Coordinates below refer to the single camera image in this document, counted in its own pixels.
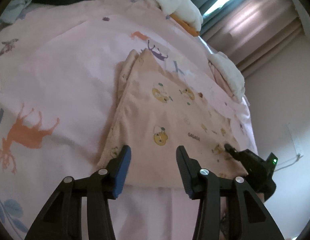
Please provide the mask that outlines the peach bear print garment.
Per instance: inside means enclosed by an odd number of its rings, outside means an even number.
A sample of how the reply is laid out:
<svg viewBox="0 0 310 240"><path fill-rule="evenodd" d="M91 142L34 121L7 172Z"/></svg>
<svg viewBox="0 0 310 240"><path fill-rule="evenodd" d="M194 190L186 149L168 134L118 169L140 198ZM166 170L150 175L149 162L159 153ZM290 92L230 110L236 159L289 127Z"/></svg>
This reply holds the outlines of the peach bear print garment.
<svg viewBox="0 0 310 240"><path fill-rule="evenodd" d="M164 70L151 52L130 51L117 96L98 167L106 167L127 145L132 152L128 185L181 187L176 149L184 146L190 158L221 178L247 174L224 149L225 144L240 147L231 120L177 74Z"/></svg>

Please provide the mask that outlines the white folded clothes stack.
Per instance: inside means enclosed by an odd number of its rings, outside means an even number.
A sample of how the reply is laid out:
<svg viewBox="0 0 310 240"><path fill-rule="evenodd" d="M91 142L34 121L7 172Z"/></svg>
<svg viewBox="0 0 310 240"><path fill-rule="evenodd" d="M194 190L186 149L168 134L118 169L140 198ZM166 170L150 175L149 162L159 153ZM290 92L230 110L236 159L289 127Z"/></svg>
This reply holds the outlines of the white folded clothes stack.
<svg viewBox="0 0 310 240"><path fill-rule="evenodd" d="M208 61L218 69L223 78L227 81L235 95L233 101L241 102L245 94L245 81L235 64L222 52L210 54L208 56Z"/></svg>

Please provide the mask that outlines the pink folded garment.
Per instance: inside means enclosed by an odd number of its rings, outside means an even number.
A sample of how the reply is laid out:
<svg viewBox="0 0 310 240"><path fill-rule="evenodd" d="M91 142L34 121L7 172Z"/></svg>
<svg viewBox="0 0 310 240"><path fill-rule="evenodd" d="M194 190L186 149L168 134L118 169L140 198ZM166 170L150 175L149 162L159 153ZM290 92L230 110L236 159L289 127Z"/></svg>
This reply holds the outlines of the pink folded garment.
<svg viewBox="0 0 310 240"><path fill-rule="evenodd" d="M228 94L228 96L231 99L235 99L235 95L231 88L229 87L227 81L223 78L221 73L218 71L218 69L210 62L208 61L209 68L212 72L212 75L214 77L215 82Z"/></svg>

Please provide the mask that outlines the beige side curtain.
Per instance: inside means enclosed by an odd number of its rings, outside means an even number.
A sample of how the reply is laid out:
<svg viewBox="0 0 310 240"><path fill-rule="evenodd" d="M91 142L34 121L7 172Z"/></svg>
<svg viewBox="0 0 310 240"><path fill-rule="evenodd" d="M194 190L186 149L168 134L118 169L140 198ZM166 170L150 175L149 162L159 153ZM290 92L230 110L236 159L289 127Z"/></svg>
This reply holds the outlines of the beige side curtain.
<svg viewBox="0 0 310 240"><path fill-rule="evenodd" d="M248 77L303 31L292 0L244 0L202 38Z"/></svg>

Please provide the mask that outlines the orange folded cloth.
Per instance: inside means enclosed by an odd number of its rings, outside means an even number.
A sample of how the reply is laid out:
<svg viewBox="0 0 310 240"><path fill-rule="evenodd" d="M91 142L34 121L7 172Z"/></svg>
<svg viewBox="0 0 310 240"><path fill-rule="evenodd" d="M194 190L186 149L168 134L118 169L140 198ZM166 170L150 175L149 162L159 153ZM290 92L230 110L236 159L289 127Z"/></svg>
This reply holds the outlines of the orange folded cloth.
<svg viewBox="0 0 310 240"><path fill-rule="evenodd" d="M196 31L193 27L188 25L185 21L181 20L177 15L171 14L170 17L175 20L186 32L193 37L199 36L199 31Z"/></svg>

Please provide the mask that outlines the pink printed duvet cover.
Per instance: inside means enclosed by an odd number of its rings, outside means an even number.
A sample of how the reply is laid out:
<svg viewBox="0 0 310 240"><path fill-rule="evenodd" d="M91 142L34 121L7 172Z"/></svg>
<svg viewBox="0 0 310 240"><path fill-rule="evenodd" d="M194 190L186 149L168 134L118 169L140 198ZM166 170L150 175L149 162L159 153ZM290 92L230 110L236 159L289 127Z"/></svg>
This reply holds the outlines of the pink printed duvet cover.
<svg viewBox="0 0 310 240"><path fill-rule="evenodd" d="M216 49L146 0L44 6L0 32L0 226L24 239L66 176L90 176L117 108L122 62L149 50L211 100L242 150L256 151L246 98L211 71Z"/></svg>

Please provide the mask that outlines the grey plaid bedding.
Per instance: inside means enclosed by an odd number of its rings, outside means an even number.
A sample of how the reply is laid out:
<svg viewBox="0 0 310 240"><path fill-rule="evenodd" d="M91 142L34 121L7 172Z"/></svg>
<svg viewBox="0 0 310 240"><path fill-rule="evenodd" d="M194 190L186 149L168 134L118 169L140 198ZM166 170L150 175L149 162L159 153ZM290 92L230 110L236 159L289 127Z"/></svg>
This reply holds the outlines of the grey plaid bedding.
<svg viewBox="0 0 310 240"><path fill-rule="evenodd" d="M19 18L21 12L28 6L32 0L12 0L0 16L0 29L7 25L14 24Z"/></svg>

